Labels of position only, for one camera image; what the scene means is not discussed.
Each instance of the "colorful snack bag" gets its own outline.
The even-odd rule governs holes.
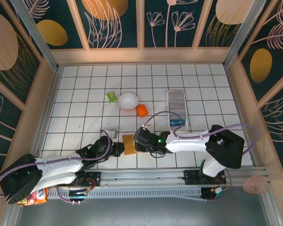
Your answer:
[[[30,206],[47,202],[48,189],[43,188],[38,191],[32,192],[25,199],[17,202],[18,205]]]
[[[106,93],[106,95],[108,96],[110,103],[117,101],[117,97],[115,96],[114,91],[108,92],[108,93]]]

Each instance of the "gray floor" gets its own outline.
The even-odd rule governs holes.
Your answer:
[[[259,195],[233,188],[219,202],[178,198],[61,200],[23,207],[18,226],[268,226]]]

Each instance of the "clear plastic container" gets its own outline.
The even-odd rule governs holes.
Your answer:
[[[243,190],[251,194],[264,194],[268,191],[268,183],[264,177],[254,175],[249,177],[242,184]]]

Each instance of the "white tile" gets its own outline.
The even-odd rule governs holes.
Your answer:
[[[52,117],[68,117],[70,103],[56,103],[53,107]]]
[[[222,114],[237,114],[235,102],[233,100],[220,100]]]
[[[121,88],[121,77],[107,77],[106,88]]]
[[[175,154],[166,154],[165,157],[157,159],[157,167],[176,167]]]
[[[181,65],[183,75],[196,75],[195,65]]]
[[[44,150],[61,150],[64,133],[48,133],[44,145]]]
[[[212,71],[212,74],[225,74],[225,69],[223,67],[223,64],[217,64],[217,65],[209,65]]]
[[[207,120],[205,115],[189,115],[191,130],[207,130]]]
[[[196,167],[194,152],[183,151],[176,153],[177,167]]]
[[[92,76],[106,76],[107,75],[107,66],[93,66]]]
[[[87,104],[86,116],[102,116],[103,105],[101,102],[92,102]]]
[[[153,89],[154,101],[164,100],[167,101],[168,88],[155,88]]]
[[[154,110],[153,110],[153,102],[143,102],[143,101],[140,101],[138,103],[139,105],[145,105],[146,106],[146,109],[148,111],[148,115],[154,115]]]
[[[99,132],[102,125],[102,117],[86,117],[84,132]]]
[[[168,87],[168,82],[166,76],[153,76],[153,87],[154,88],[166,88]]]
[[[76,78],[75,89],[89,89],[91,77]]]
[[[72,93],[73,93],[72,89],[58,90],[56,103],[71,102]]]
[[[136,168],[136,154],[121,154],[117,160],[118,169]]]
[[[71,150],[71,151],[61,151],[61,156],[66,156],[74,153],[76,150]]]
[[[200,167],[203,160],[210,158],[211,155],[207,152],[195,152],[196,166]]]
[[[167,65],[166,74],[167,75],[181,75],[180,65]]]
[[[152,75],[166,75],[166,65],[152,65]]]
[[[215,88],[200,88],[202,100],[218,100]]]
[[[119,120],[119,131],[120,132],[135,132],[136,131],[136,116],[121,116]]]
[[[83,133],[81,148],[93,145],[100,138],[100,133]]]
[[[186,100],[202,100],[199,88],[184,88]]]
[[[137,153],[138,168],[156,168],[156,159],[149,153]]]
[[[127,76],[122,78],[122,89],[123,88],[136,88],[136,77]]]
[[[169,131],[168,116],[155,116],[155,131]]]
[[[162,111],[168,110],[168,104],[167,101],[155,101],[154,102],[154,114]]]
[[[223,121],[223,117],[221,114],[214,114],[214,115],[206,115],[208,128],[212,128],[212,125],[219,125],[224,127],[225,123]]]
[[[145,116],[145,117],[137,117],[137,129],[139,129],[143,124],[146,123],[146,121],[150,118],[150,116]],[[151,125],[154,129],[154,120],[152,119],[149,121],[148,125]]]
[[[202,101],[187,101],[189,114],[204,114]]]
[[[219,100],[233,100],[232,92],[229,87],[217,87],[216,91]]]
[[[42,152],[41,158],[43,159],[50,159],[50,158],[56,158],[60,157],[61,151],[45,151]]]
[[[123,65],[122,76],[136,76],[136,65]]]
[[[82,133],[66,133],[63,150],[78,150],[81,148]]]
[[[90,88],[91,89],[104,89],[106,86],[106,77],[92,77]]]
[[[200,75],[198,76],[198,82],[200,87],[214,87],[214,81],[212,75]]]
[[[184,75],[183,76],[184,87],[199,87],[197,76]]]
[[[121,89],[121,95],[124,93],[133,93],[134,95],[136,95],[136,88],[133,89]]]
[[[221,114],[220,105],[217,100],[203,101],[204,111],[206,114]]]
[[[109,65],[107,70],[107,76],[121,76],[122,66],[121,65]]]
[[[87,103],[71,103],[69,117],[85,116]]]
[[[84,117],[68,118],[66,133],[81,133],[84,127]]]
[[[231,125],[240,123],[240,119],[239,119],[239,116],[237,114],[224,114],[223,118],[225,120],[226,126],[231,126]]]
[[[117,102],[105,102],[103,116],[119,116],[119,109]]]
[[[105,90],[105,102],[109,102],[109,98],[107,96],[107,93],[114,91],[114,94],[117,98],[121,96],[121,89],[106,89]]]
[[[87,102],[88,94],[88,89],[75,89],[71,102]]]
[[[168,76],[167,78],[170,88],[183,87],[183,78],[181,76]]]
[[[209,75],[211,74],[211,70],[209,65],[195,65],[197,75]]]
[[[233,132],[234,134],[237,134],[238,136],[242,137],[244,139],[244,146],[247,147],[247,143],[246,143],[246,140],[245,140],[245,135],[243,133],[243,130],[232,130],[230,129],[231,132]]]
[[[105,89],[90,89],[88,102],[103,102],[105,97]]]
[[[137,65],[137,75],[152,75],[151,65]]]
[[[138,88],[151,88],[152,87],[152,77],[151,76],[137,77],[137,87]]]
[[[103,117],[102,129],[117,129],[119,125],[119,117]]]
[[[241,165],[242,166],[253,166],[254,165],[249,152],[242,156]]]
[[[67,118],[51,118],[48,133],[65,133]]]
[[[107,161],[98,164],[98,169],[116,169],[117,157],[110,157]]]
[[[62,77],[76,77],[78,66],[65,66]]]
[[[59,89],[73,89],[75,78],[61,78]]]
[[[130,111],[125,111],[123,109],[120,109],[120,116],[137,116],[136,108]]]
[[[137,97],[139,101],[152,101],[152,89],[137,89]]]
[[[216,87],[229,87],[226,75],[213,75],[214,84]]]
[[[93,66],[79,66],[77,77],[91,77]]]

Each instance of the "cable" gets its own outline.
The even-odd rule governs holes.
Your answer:
[[[219,132],[221,132],[221,131],[224,131],[224,130],[227,130],[227,129],[231,129],[231,128],[234,128],[234,127],[238,127],[238,126],[241,126],[241,127],[249,127],[249,128],[251,128],[251,129],[255,132],[255,139],[254,139],[253,143],[248,147],[248,149],[246,149],[246,150],[243,152],[243,154],[246,154],[247,152],[249,152],[249,151],[255,146],[255,144],[256,144],[256,142],[257,142],[257,140],[258,140],[258,132],[257,132],[256,128],[253,127],[252,125],[245,124],[245,123],[239,123],[239,124],[234,124],[234,125],[231,125],[231,126],[226,126],[226,127],[224,127],[224,128],[217,129],[217,130],[215,130],[215,131],[213,131],[213,132],[210,132],[210,133],[207,133],[207,134],[201,135],[201,136],[181,137],[181,136],[179,136],[179,135],[176,134],[176,131],[179,130],[179,129],[183,126],[183,119],[180,117],[180,115],[178,115],[178,114],[175,113],[175,112],[171,112],[171,111],[162,111],[162,112],[158,112],[158,113],[154,114],[153,116],[151,116],[151,117],[142,125],[142,127],[145,127],[151,119],[153,119],[155,116],[157,116],[157,115],[159,115],[159,114],[161,114],[161,113],[171,113],[171,114],[176,115],[176,116],[180,119],[181,125],[180,125],[179,127],[177,127],[176,129],[174,129],[174,131],[173,131],[174,136],[177,137],[178,139],[199,139],[199,138],[203,138],[203,137],[209,137],[209,136],[214,135],[214,134],[216,134],[216,133],[219,133]]]
[[[56,163],[56,162],[60,162],[60,161],[69,161],[69,160],[84,160],[84,161],[94,161],[94,160],[98,160],[98,159],[101,159],[102,157],[106,156],[106,154],[109,152],[109,149],[110,149],[110,138],[109,138],[109,135],[106,131],[104,130],[100,130],[100,132],[104,132],[106,134],[106,136],[108,137],[108,146],[107,146],[107,150],[105,151],[105,153],[99,157],[96,157],[96,158],[80,158],[80,157],[71,157],[71,158],[64,158],[64,159],[56,159],[56,160],[51,160],[51,161],[43,161],[43,162],[34,162],[34,163],[28,163],[28,164],[24,164],[22,166],[17,166],[13,169],[10,169],[8,171],[6,171],[5,173],[3,173],[1,176],[0,176],[0,181],[6,177],[8,174],[12,173],[12,172],[15,172],[16,170],[19,170],[19,169],[23,169],[23,168],[26,168],[26,167],[29,167],[29,166],[38,166],[38,165],[47,165],[47,164],[51,164],[51,163]],[[9,201],[8,198],[9,198],[10,194],[6,197],[6,200],[7,202]]]
[[[232,189],[232,176],[231,176],[230,172],[227,170],[227,168],[225,168],[225,172],[228,174],[228,177],[230,179],[230,185],[228,186],[227,192],[221,198],[213,199],[213,200],[209,200],[209,201],[211,201],[211,202],[221,201],[221,200],[225,199],[230,194],[231,189]]]

